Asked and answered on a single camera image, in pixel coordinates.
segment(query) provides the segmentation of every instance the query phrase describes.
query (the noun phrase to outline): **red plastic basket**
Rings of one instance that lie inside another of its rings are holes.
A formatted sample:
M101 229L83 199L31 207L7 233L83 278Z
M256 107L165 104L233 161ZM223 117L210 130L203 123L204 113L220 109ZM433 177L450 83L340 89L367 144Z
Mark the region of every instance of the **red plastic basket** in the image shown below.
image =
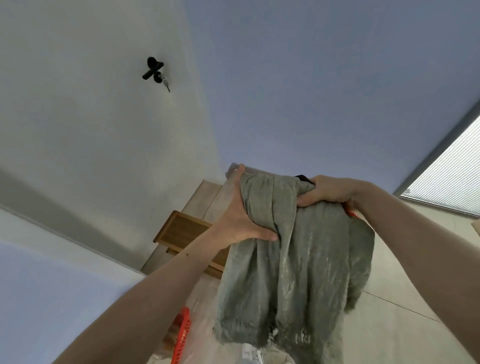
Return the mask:
M185 341L187 340L187 335L190 330L190 310L188 307L182 307L180 313L177 315L173 321L176 326L180 326L180 331L177 336L177 342L175 343L175 348L173 349L172 361L171 364L179 364L181 355L183 353L183 347L185 346Z

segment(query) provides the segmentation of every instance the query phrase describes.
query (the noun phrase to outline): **folded cloth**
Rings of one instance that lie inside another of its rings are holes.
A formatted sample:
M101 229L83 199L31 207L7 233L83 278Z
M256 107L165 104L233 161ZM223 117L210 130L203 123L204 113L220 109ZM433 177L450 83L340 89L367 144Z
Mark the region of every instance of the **folded cloth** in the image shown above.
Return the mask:
M217 296L220 342L261 348L270 340L297 364L343 362L343 316L369 277L374 232L341 204L297 208L313 188L295 177L242 176L248 216L280 242L231 246Z

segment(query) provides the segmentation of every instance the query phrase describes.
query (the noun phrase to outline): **person's left hand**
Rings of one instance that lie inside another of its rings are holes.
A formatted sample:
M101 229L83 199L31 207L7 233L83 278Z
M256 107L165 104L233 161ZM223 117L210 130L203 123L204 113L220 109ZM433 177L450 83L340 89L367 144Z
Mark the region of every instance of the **person's left hand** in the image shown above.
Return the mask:
M240 177L244 172L245 166L241 164L232 176L234 186L230 205L220 220L210 228L220 238L220 249L248 238L278 240L275 232L254 224L247 216L240 193Z

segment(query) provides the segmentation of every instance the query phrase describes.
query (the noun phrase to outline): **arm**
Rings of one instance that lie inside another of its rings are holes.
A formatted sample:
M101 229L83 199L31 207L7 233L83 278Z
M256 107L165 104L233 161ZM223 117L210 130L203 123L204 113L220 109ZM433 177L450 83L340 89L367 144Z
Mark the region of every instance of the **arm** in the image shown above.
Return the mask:
M364 181L317 176L299 206L320 200L356 207L395 254L420 295L480 362L480 247Z
M277 240L245 213L238 185L243 171L242 165L233 177L232 201L220 220L120 297L54 364L146 363L218 251L250 237Z

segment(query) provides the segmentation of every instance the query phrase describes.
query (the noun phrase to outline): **forearm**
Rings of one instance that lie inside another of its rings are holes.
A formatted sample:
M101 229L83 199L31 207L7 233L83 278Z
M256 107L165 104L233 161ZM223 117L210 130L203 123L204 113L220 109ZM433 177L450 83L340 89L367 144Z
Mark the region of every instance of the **forearm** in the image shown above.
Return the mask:
M120 297L54 363L146 363L216 255L216 239L212 228L195 239Z
M480 248L382 189L360 182L355 204L422 297L480 360Z

